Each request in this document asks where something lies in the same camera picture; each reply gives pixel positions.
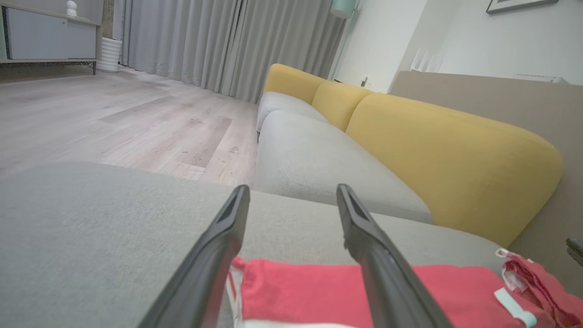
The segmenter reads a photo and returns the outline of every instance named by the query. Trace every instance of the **yellow sofa backrest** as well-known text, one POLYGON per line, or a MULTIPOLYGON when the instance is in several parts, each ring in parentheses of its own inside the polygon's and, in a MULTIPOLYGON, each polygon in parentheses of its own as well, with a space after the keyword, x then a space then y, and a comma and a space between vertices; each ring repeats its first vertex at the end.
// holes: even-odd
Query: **yellow sofa backrest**
POLYGON ((318 87, 312 107, 317 109, 330 124, 346 131, 356 106, 364 97, 372 93, 372 91, 359 86, 326 81, 318 87))
POLYGON ((423 199, 434 224, 504 247, 563 171, 557 149, 527 130, 391 95, 365 97, 346 133, 423 199))
POLYGON ((279 92, 311 104, 318 87, 326 81, 319 76, 293 67, 273 64, 269 67, 267 78, 265 78, 263 92, 279 92))

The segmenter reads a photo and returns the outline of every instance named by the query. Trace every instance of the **red towel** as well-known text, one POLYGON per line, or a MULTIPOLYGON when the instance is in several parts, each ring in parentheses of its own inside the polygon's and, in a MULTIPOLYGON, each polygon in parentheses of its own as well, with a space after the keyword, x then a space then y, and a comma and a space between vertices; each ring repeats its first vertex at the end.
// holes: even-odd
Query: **red towel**
MULTIPOLYGON (((242 320, 287 323, 336 323, 373 328, 359 266, 314 266, 244 262, 240 287, 242 320)), ((415 272, 457 328, 524 327, 499 303, 494 292, 504 282, 483 267, 423 266, 415 272)), ((230 292, 236 294, 233 276, 230 292)), ((553 328, 551 318, 528 300, 515 297, 537 318, 536 327, 553 328)))
POLYGON ((507 253, 506 259, 503 275, 515 295, 544 309, 561 328, 583 327, 582 299, 567 293, 540 264, 514 253, 507 253))

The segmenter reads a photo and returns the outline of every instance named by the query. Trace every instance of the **curtain fold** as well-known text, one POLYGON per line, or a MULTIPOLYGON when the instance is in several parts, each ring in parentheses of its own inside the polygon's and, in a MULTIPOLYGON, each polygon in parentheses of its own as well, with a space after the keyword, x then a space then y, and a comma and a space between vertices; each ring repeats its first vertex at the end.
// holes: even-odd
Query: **curtain fold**
POLYGON ((122 64, 250 102, 279 62, 326 78, 332 0, 126 0, 122 64))
POLYGON ((238 3, 143 0, 134 68, 219 92, 238 3))
POLYGON ((328 77, 345 20, 332 0, 247 0, 229 95, 256 103, 269 67, 278 62, 328 77))

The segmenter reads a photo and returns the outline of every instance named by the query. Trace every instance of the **gray seat cushion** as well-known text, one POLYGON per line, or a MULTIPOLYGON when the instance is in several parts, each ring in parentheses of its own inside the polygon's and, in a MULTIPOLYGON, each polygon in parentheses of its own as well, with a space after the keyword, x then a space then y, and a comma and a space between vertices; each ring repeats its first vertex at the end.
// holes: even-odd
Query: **gray seat cushion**
POLYGON ((261 132, 261 126, 265 117, 274 110, 285 110, 296 114, 314 118, 318 121, 328 122, 318 110, 307 102, 298 98, 284 95, 283 93, 267 91, 261 96, 259 109, 257 110, 257 131, 261 132))
MULTIPOLYGON (((137 326, 232 189, 88 163, 0 180, 0 326, 137 326)), ((373 217, 412 265, 500 272, 486 239, 373 217)), ((253 191, 239 255, 354 264, 336 206, 253 191)), ((233 327, 224 301, 218 327, 233 327)))
POLYGON ((370 212, 431 222, 427 205, 394 173, 336 127, 276 111, 263 124, 255 188, 336 204, 336 186, 350 185, 370 212))

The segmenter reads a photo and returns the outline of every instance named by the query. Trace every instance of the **white figurine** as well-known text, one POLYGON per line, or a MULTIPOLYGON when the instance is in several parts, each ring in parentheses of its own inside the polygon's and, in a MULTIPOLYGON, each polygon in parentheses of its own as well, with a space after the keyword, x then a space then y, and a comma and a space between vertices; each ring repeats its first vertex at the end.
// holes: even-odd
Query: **white figurine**
POLYGON ((67 1, 67 16, 77 17, 77 4, 75 1, 67 1))

